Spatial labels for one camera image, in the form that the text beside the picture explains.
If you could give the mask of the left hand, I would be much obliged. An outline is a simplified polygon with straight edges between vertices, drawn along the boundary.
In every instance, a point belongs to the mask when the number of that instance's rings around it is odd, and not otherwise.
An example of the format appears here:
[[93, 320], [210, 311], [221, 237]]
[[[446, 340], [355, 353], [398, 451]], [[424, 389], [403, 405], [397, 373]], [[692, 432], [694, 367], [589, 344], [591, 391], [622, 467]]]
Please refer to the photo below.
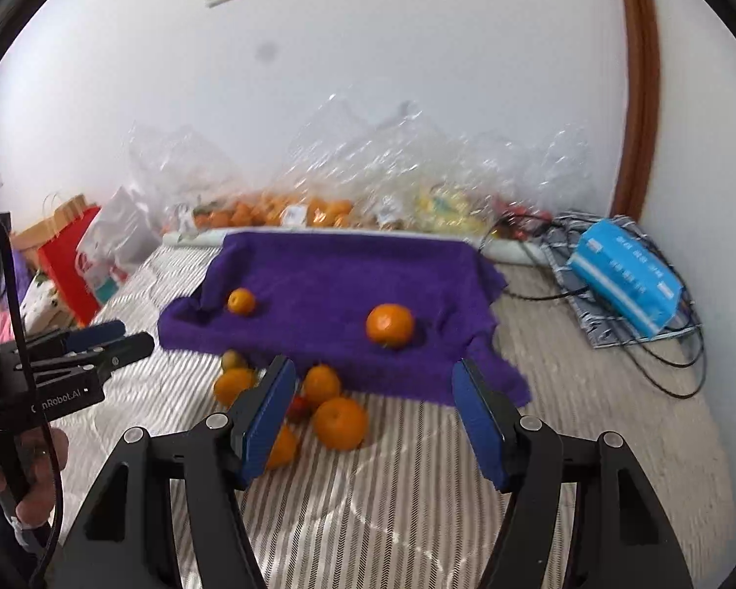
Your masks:
[[[59, 469], [69, 460], [69, 437], [65, 431], [52, 428], [53, 448], [43, 439], [39, 428], [21, 436], [21, 472], [30, 482], [30, 489], [18, 501], [15, 516], [28, 528], [38, 528], [49, 519], [55, 507], [55, 475], [50, 454], [54, 452]], [[6, 479], [0, 467], [0, 493], [6, 491]]]

